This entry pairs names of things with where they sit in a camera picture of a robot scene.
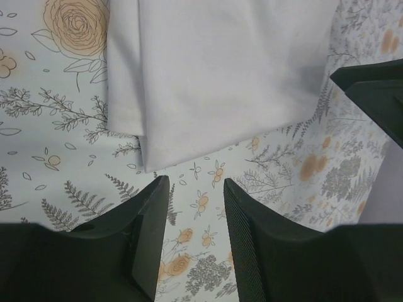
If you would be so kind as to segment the white t shirt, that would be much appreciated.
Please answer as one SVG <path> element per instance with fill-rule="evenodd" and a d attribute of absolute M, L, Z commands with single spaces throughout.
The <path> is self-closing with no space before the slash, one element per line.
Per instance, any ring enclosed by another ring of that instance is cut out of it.
<path fill-rule="evenodd" d="M 112 1 L 108 129 L 146 172 L 309 119 L 337 1 Z"/>

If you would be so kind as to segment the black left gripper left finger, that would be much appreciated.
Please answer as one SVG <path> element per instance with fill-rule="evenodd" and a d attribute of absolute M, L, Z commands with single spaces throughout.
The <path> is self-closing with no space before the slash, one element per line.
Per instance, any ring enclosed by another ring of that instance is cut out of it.
<path fill-rule="evenodd" d="M 1 225 L 2 301 L 153 301 L 169 178 L 70 232 Z"/>

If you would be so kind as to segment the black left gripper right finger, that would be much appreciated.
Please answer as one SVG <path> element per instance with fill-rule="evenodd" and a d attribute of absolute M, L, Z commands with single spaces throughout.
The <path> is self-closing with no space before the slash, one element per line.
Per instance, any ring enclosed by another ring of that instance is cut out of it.
<path fill-rule="evenodd" d="M 401 301 L 402 225 L 318 232 L 256 201 L 232 179 L 224 203 L 241 301 Z"/>

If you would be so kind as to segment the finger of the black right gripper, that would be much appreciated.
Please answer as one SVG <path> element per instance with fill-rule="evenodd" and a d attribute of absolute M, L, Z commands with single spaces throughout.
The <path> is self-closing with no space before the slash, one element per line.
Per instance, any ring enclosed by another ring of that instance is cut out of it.
<path fill-rule="evenodd" d="M 402 144 L 402 60 L 341 67 L 330 79 L 396 144 Z"/>

